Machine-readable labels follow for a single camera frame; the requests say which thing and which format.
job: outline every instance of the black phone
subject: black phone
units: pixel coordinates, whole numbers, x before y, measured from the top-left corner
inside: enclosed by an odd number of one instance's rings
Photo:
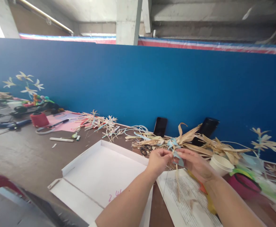
[[[165,130],[167,126],[167,118],[157,118],[155,129],[154,129],[154,134],[156,136],[161,136],[162,138],[164,137]]]

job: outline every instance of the pink paper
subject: pink paper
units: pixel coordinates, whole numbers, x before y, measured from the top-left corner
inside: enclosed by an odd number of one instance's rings
[[[61,112],[59,114],[54,114],[54,115],[50,115],[47,116],[48,120],[49,120],[49,125],[53,125],[56,124],[58,122],[61,122],[65,119],[68,118],[77,118],[80,117],[80,115],[78,114],[74,114],[70,111],[65,111],[65,112]],[[71,119],[66,123],[63,124],[59,124],[57,126],[55,126],[55,130],[54,131],[70,131],[70,132],[75,132],[77,127],[80,126],[81,122],[74,122],[77,119]]]

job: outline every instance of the red white blue banner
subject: red white blue banner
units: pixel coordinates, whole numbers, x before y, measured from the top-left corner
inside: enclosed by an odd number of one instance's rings
[[[111,37],[109,36],[103,36],[103,37],[40,36],[40,35],[30,35],[30,34],[20,33],[20,37],[22,39],[93,42],[97,44],[116,44],[116,36],[111,36]],[[138,46],[276,54],[276,45],[197,42],[197,41],[189,41],[189,40],[162,39],[162,38],[149,38],[149,37],[139,37]]]

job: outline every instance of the concrete ceiling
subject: concrete ceiling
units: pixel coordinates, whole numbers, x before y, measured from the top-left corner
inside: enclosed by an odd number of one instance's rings
[[[48,1],[77,22],[81,34],[115,33],[116,0]],[[156,29],[157,37],[255,43],[273,36],[276,40],[276,0],[143,1],[149,2],[151,31]]]
[[[115,0],[51,0],[51,2],[73,21],[116,22],[117,19]]]

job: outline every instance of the floor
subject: floor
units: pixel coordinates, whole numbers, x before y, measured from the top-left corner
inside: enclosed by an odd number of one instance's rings
[[[74,213],[53,206],[67,226],[87,227],[88,224]],[[54,227],[48,218],[33,204],[0,188],[0,227]]]

